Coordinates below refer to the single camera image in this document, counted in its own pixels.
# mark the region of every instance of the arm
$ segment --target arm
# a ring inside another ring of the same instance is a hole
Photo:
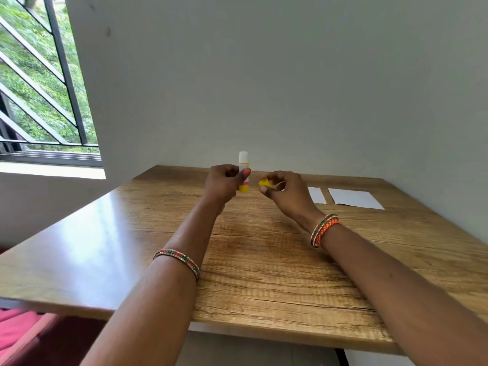
[[[267,178],[277,187],[261,192],[311,234],[324,214],[300,175],[273,172]],[[324,233],[322,248],[364,293],[414,363],[488,364],[488,325],[442,289],[343,225]]]
[[[204,195],[165,248],[178,250],[201,267],[210,234],[225,203],[249,176],[231,165],[212,167]],[[82,366],[173,365],[190,325],[196,280],[179,260],[160,256],[107,323]]]

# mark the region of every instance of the wooden tabletop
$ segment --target wooden tabletop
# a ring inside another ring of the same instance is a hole
[[[108,319],[202,195],[206,172],[154,167],[2,254],[0,307]],[[262,175],[253,173],[251,191],[217,218],[193,321],[223,333],[399,353],[337,264],[259,193]],[[304,179],[322,189],[320,209],[488,321],[488,246],[382,179]],[[336,205],[328,187],[369,191],[385,210]]]

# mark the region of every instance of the hand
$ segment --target hand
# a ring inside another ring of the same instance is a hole
[[[239,172],[239,167],[231,164],[221,164],[211,167],[205,181],[204,197],[215,202],[222,209],[239,190],[239,185],[251,174],[246,168]]]
[[[294,172],[276,171],[266,178],[277,186],[261,186],[259,191],[274,201],[285,216],[311,234],[324,218],[324,213],[315,206],[302,176]]]

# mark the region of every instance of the white paper sheet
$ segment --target white paper sheet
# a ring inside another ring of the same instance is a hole
[[[383,206],[367,191],[329,189],[336,204],[353,207],[384,209]]]
[[[326,198],[322,194],[322,190],[320,190],[320,187],[309,187],[308,192],[310,193],[310,196],[312,197],[314,203],[327,204]]]

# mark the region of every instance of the bangle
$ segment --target bangle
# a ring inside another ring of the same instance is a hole
[[[188,257],[186,254],[183,254],[182,252],[179,252],[174,249],[161,249],[156,252],[156,254],[153,257],[153,260],[155,260],[159,256],[169,256],[182,261],[184,264],[190,267],[190,269],[195,274],[195,278],[197,279],[197,281],[200,278],[200,269],[198,268],[197,264],[193,262],[192,258]]]
[[[322,221],[315,227],[310,236],[310,245],[314,248],[319,248],[322,244],[320,242],[322,235],[329,229],[329,227],[340,223],[339,217],[336,214],[329,214],[324,217]]]

